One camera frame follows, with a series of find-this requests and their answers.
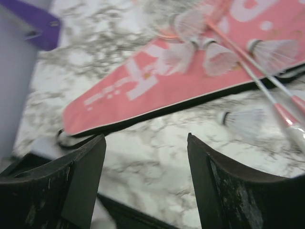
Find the white marble surface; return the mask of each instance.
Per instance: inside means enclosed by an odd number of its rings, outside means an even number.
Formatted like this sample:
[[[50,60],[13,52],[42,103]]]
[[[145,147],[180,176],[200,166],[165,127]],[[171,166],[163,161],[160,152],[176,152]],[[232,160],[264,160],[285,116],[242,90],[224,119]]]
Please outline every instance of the white marble surface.
[[[152,38],[140,32],[130,6],[128,0],[54,1],[52,12],[64,21],[61,46],[40,53],[15,154],[27,153],[39,136],[54,136],[64,107]],[[289,87],[305,89],[304,80]],[[189,132],[253,168],[285,177],[303,173],[304,157],[287,141],[251,146],[214,120],[219,110],[259,101],[259,91],[231,95],[107,136],[99,191],[179,228],[201,228],[186,151]]]

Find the shuttlecock cork base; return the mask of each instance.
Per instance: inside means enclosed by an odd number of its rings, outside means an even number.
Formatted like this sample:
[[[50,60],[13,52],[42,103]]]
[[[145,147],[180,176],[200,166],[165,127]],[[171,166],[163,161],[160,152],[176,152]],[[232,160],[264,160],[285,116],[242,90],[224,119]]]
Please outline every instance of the shuttlecock cork base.
[[[217,123],[220,125],[225,125],[225,118],[227,117],[228,114],[230,114],[230,112],[228,111],[218,113],[216,116]]]
[[[256,47],[256,45],[257,45],[259,42],[262,42],[262,40],[260,40],[260,39],[252,39],[252,40],[248,41],[248,43],[247,43],[247,50],[248,50],[250,53],[253,53],[254,48]]]
[[[214,40],[213,38],[206,38],[203,42],[202,48],[203,50],[207,49],[207,47],[211,44],[211,43],[216,43],[216,40]]]

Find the purple object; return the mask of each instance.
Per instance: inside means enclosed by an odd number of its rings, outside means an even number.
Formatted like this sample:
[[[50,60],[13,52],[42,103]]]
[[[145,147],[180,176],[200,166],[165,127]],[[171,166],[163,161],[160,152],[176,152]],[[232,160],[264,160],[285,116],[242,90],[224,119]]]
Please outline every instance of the purple object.
[[[25,39],[40,49],[57,48],[61,21],[47,11],[18,0],[0,0],[0,14],[19,26]]]

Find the white lettering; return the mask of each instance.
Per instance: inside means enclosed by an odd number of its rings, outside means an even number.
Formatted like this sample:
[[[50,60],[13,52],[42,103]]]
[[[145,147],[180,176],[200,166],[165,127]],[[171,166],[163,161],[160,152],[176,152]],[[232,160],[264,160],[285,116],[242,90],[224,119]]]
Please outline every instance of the white lettering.
[[[251,8],[246,8],[246,4],[255,2]],[[256,18],[279,0],[234,0],[230,10],[231,16],[240,22],[247,22]]]
[[[164,50],[165,49],[154,44],[146,47],[146,49],[143,50],[143,52],[145,52],[146,54],[158,58],[156,63],[154,64],[154,67],[159,75],[165,75],[170,68],[170,66],[164,62],[163,59]]]
[[[148,73],[148,72],[152,71],[153,69],[154,69],[154,64],[149,64],[143,68],[143,71],[145,73]]]
[[[138,98],[158,83],[158,79],[155,75],[151,75],[147,79],[144,79],[142,71],[133,58],[131,58],[125,66],[129,71],[131,78],[138,82],[135,88],[127,92],[129,100]]]
[[[110,93],[112,91],[113,91],[113,86],[112,85],[108,86],[108,87],[105,87],[104,90],[103,90],[104,94]]]
[[[115,83],[115,87],[121,87],[123,84],[128,83],[129,81],[129,77],[121,78]]]
[[[86,99],[84,101],[85,106],[92,104],[93,102],[95,102],[98,99],[103,98],[103,94],[102,93],[97,93],[94,96],[90,97],[89,99]]]

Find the white shuttlecock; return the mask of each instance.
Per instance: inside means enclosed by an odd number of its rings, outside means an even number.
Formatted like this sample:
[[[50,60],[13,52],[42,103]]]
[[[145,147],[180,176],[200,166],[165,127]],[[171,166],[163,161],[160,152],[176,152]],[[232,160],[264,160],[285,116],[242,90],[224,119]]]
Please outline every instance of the white shuttlecock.
[[[167,75],[176,72],[186,73],[197,49],[198,43],[196,39],[186,43],[170,44],[170,48],[163,51],[164,62],[172,66],[172,70]]]
[[[299,44],[295,40],[262,41],[250,40],[248,51],[268,74],[282,73],[295,61],[299,54]]]
[[[192,37],[202,33],[206,28],[204,18],[209,16],[213,9],[213,5],[200,4],[182,14],[176,15],[172,23],[179,38],[184,42],[188,42]]]
[[[240,112],[221,112],[216,120],[219,124],[229,128],[241,136],[246,142],[254,144],[260,133],[265,112],[263,109],[251,109]]]
[[[217,44],[214,39],[206,39],[203,47],[206,50],[203,67],[209,76],[218,76],[227,73],[239,62],[236,53]]]

